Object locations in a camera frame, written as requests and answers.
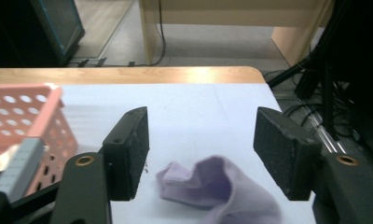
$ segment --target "floor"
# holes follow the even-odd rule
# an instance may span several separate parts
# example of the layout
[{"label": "floor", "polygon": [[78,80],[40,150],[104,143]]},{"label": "floor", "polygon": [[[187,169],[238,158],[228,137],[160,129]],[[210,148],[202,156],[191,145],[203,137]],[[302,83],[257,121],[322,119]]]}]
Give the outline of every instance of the floor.
[{"label": "floor", "polygon": [[[163,24],[165,54],[163,58],[160,57],[162,45],[158,45],[154,62],[158,62],[157,66],[253,66],[266,80],[271,80],[289,68],[270,38],[272,29],[273,27]],[[312,48],[321,33],[322,30],[319,30],[311,42]],[[76,66],[83,60],[74,58],[70,66]],[[138,0],[133,0],[102,55],[97,59],[90,59],[85,66],[94,66],[99,60],[108,66],[145,64]],[[329,150],[342,152],[346,148],[360,148],[350,136],[346,136],[348,133],[345,137],[341,136],[340,141],[334,141],[322,127],[319,113],[311,113],[310,107],[300,106],[321,103],[319,89],[309,101],[298,100],[294,90],[300,76],[301,74],[295,74],[272,88],[283,112],[289,112],[291,119],[322,139]]]},{"label": "floor", "polygon": [[86,33],[79,41],[74,57],[100,57],[132,2],[133,0],[75,0]]}]

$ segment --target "lavender cloth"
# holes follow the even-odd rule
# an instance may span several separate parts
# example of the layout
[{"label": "lavender cloth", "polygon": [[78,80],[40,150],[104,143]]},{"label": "lavender cloth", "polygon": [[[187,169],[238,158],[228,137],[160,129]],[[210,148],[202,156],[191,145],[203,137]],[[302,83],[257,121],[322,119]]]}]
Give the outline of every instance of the lavender cloth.
[{"label": "lavender cloth", "polygon": [[177,162],[157,174],[160,197],[212,208],[204,224],[278,224],[274,198],[229,159],[212,156],[190,172]]}]

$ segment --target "white table surface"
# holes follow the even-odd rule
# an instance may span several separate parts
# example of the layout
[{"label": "white table surface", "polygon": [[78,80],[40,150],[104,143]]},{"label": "white table surface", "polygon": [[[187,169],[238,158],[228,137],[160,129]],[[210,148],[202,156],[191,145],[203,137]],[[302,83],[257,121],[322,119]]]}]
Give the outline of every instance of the white table surface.
[{"label": "white table surface", "polygon": [[198,224],[206,210],[159,197],[156,173],[171,161],[223,155],[266,188],[283,210],[284,224],[315,223],[311,202],[289,202],[253,149],[258,106],[280,110],[267,84],[64,85],[66,116],[77,153],[97,151],[127,111],[148,108],[150,150],[136,198],[111,202],[113,223]]}]

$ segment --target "black cable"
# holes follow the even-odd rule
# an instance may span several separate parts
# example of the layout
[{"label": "black cable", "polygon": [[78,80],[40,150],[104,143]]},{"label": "black cable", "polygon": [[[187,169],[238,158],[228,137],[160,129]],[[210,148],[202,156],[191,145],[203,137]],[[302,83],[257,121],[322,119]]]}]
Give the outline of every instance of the black cable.
[{"label": "black cable", "polygon": [[[74,67],[82,67],[82,66],[79,66],[80,64],[82,64],[83,62],[80,62],[80,63],[69,63],[69,65],[71,64],[76,64],[76,66]],[[97,64],[96,63],[84,63],[83,64],[84,66],[83,67],[97,67]],[[128,65],[111,65],[111,64],[102,64],[100,65],[99,67],[128,67]]]},{"label": "black cable", "polygon": [[334,86],[334,95],[343,102],[347,101],[347,97],[344,93],[344,89],[341,86],[340,82],[334,81],[333,86]]},{"label": "black cable", "polygon": [[335,126],[335,131],[336,131],[336,134],[341,136],[341,137],[352,137],[352,129],[350,128],[346,128],[346,130],[348,131],[348,133],[342,133],[339,129],[336,128],[337,126]]},{"label": "black cable", "polygon": [[297,86],[297,82],[295,81],[295,76],[299,74],[303,74],[303,72],[298,72],[292,75],[292,82],[294,83],[295,86]]},{"label": "black cable", "polygon": [[264,74],[263,77],[267,77],[268,75],[271,75],[273,73],[283,72],[283,71],[285,71],[285,70],[276,70],[276,71],[268,72],[268,73]]},{"label": "black cable", "polygon": [[337,120],[334,120],[334,126],[343,127],[349,132],[349,133],[341,133],[337,130],[337,133],[339,133],[340,136],[351,137],[352,136],[352,125],[350,124],[348,119],[343,118],[344,116],[345,116],[344,111],[340,111],[337,114],[335,114],[334,119],[337,119]]},{"label": "black cable", "polygon": [[308,118],[309,118],[312,114],[316,113],[316,112],[319,111],[319,110],[322,110],[322,108],[314,108],[313,110],[311,110],[311,111],[309,112],[309,114],[306,115],[305,118],[302,120],[302,122],[300,123],[300,126],[303,127],[303,126],[305,125],[306,120],[308,120]]},{"label": "black cable", "polygon": [[293,113],[298,111],[300,108],[305,107],[305,106],[322,106],[322,104],[302,104],[302,105],[293,105],[288,107],[283,113],[287,116],[290,117]]},{"label": "black cable", "polygon": [[162,21],[162,10],[161,10],[161,0],[159,0],[159,27],[160,27],[160,33],[161,33],[161,40],[162,40],[162,53],[158,59],[157,62],[151,64],[150,66],[156,66],[158,65],[164,58],[164,55],[166,53],[166,39],[164,38],[164,32],[163,32],[163,21]]},{"label": "black cable", "polygon": [[323,123],[322,123],[322,122],[319,123],[317,126],[312,127],[311,130],[309,131],[309,133],[316,133],[317,130],[318,130],[321,126],[323,126]]}]

